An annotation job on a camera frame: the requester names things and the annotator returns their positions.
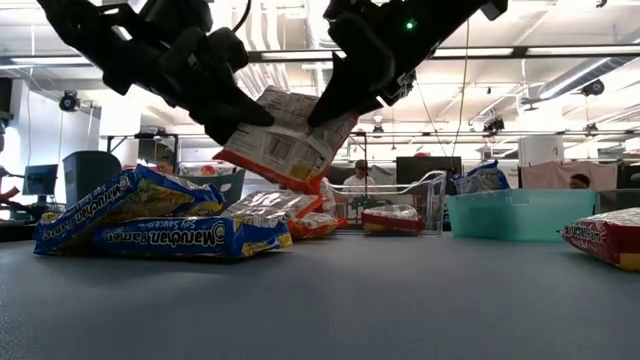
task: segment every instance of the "blue noodle package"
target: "blue noodle package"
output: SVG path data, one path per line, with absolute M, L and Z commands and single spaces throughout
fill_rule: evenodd
M 56 220 L 41 221 L 34 232 L 38 255 L 84 253 L 96 225 L 166 216 L 211 216 L 224 198 L 213 186 L 156 173 L 145 166 L 122 171 Z
M 286 223 L 253 224 L 223 217 L 139 219 L 102 227 L 92 239 L 118 255 L 241 259 L 291 246 Z
M 509 189 L 507 177 L 498 169 L 498 160 L 481 164 L 463 175 L 456 175 L 453 183 L 458 195 Z

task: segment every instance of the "ceiling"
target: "ceiling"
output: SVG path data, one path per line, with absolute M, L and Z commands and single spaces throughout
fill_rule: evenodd
M 130 1 L 139 7 L 143 0 Z M 328 0 L 258 0 L 238 35 L 250 50 L 309 49 L 325 42 L 321 19 Z M 231 26 L 244 11 L 245 0 L 217 0 L 212 5 L 216 25 Z M 594 45 L 640 39 L 640 0 L 609 0 L 596 8 L 591 0 L 512 0 L 509 11 L 494 22 L 478 13 L 442 46 Z M 0 0 L 0 55 L 59 55 L 73 52 L 48 25 L 35 0 Z M 375 115 L 382 116 L 386 131 L 462 131 L 482 129 L 492 107 L 507 121 L 509 130 L 582 129 L 587 119 L 606 120 L 610 115 L 638 104 L 640 62 L 633 61 L 601 78 L 606 91 L 598 97 L 566 94 L 538 103 L 525 112 L 519 105 L 540 85 L 581 66 L 586 59 L 426 61 L 417 68 L 418 86 L 393 108 L 362 117 L 370 130 Z M 291 91 L 319 94 L 321 72 L 330 64 L 250 65 L 238 75 L 240 86 L 251 95 L 265 84 L 287 84 Z M 0 76 L 25 77 L 11 70 Z M 36 69 L 32 74 L 48 90 L 77 89 L 81 97 L 107 104 L 118 95 L 101 84 L 101 72 L 92 68 Z M 145 107 L 144 122 L 186 133 L 201 132 L 186 111 L 172 109 L 140 89 L 127 98 Z M 640 126 L 632 113 L 624 121 L 603 123 L 600 129 Z

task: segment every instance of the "clear plastic bin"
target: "clear plastic bin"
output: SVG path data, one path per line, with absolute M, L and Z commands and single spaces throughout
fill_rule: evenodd
M 336 201 L 336 215 L 347 221 L 349 229 L 362 230 L 365 209 L 410 205 L 424 221 L 426 235 L 441 235 L 446 192 L 446 172 L 432 171 L 410 185 L 345 186 L 329 184 Z
M 502 190 L 448 196 L 456 237 L 562 241 L 557 231 L 594 211 L 591 190 Z
M 596 194 L 596 214 L 640 207 L 640 189 L 601 191 Z

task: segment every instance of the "gray table surface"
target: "gray table surface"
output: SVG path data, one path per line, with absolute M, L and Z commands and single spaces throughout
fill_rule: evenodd
M 564 243 L 338 235 L 236 264 L 32 248 L 0 245 L 0 359 L 640 354 L 640 275 Z

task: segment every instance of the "teal plastic bin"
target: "teal plastic bin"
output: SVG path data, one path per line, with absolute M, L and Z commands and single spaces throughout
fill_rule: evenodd
M 591 190 L 502 190 L 448 196 L 455 237 L 563 241 L 557 230 L 593 215 Z

